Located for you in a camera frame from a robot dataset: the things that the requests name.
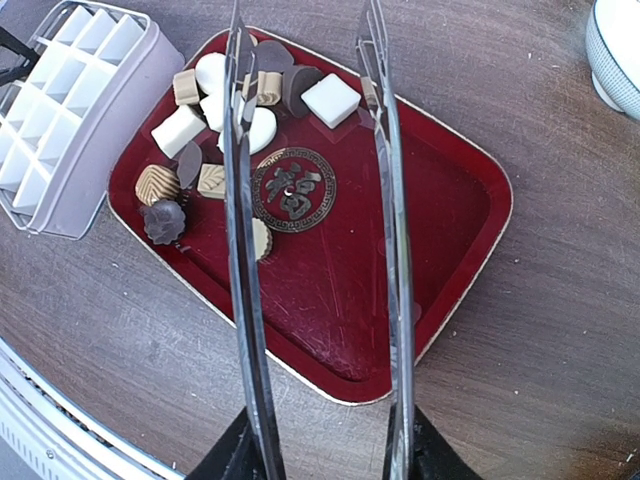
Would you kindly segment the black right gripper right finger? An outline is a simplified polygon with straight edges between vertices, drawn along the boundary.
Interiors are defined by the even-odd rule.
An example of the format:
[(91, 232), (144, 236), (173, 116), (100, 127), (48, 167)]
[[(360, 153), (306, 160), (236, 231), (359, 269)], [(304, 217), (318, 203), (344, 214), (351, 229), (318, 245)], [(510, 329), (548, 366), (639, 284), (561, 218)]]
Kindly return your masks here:
[(410, 479), (482, 480), (456, 453), (446, 439), (415, 406), (414, 455)]

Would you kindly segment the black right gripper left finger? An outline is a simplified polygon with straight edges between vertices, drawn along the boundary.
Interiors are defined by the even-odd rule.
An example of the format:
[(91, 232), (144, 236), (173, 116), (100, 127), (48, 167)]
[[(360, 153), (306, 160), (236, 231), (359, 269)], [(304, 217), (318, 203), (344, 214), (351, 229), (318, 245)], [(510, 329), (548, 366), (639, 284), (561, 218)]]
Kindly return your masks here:
[(285, 479), (275, 410), (243, 408), (203, 460), (185, 477)]

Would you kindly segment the white divided tin box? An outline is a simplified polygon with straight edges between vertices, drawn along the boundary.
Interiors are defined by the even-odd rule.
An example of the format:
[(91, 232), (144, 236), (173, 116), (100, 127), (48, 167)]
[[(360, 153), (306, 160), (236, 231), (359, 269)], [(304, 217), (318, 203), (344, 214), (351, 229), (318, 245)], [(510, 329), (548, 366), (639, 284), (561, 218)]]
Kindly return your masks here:
[(27, 46), (32, 70), (1, 85), (1, 207), (21, 231), (79, 239), (185, 58), (149, 15), (95, 1), (59, 2)]

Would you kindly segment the red chocolate tray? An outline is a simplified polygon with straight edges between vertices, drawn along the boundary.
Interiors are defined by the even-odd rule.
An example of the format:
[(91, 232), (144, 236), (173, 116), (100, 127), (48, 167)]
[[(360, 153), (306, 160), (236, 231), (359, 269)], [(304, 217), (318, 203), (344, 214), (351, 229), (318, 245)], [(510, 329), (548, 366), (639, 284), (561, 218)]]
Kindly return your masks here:
[[(422, 356), (503, 235), (513, 191), (486, 151), (404, 99), (397, 107)], [(335, 128), (275, 113), (274, 140), (252, 158), (255, 213), (272, 233), (258, 264), (268, 352), (339, 403), (378, 401), (391, 374), (373, 121), (365, 106)]]

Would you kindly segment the light blue bowl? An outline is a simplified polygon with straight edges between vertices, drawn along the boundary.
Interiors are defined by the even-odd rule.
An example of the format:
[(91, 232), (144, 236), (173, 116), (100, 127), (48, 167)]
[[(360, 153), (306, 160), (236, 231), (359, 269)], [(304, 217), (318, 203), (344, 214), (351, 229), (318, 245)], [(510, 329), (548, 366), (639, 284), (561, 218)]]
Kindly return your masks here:
[(639, 2), (599, 0), (586, 25), (591, 78), (613, 110), (639, 120)]

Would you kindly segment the metal front rail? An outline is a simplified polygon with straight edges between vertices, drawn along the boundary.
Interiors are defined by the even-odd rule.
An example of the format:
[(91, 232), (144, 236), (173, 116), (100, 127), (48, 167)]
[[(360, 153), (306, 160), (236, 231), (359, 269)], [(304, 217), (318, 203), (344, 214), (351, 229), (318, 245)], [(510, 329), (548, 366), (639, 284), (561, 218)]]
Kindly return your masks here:
[(1, 439), (42, 479), (184, 479), (71, 401), (1, 342)]

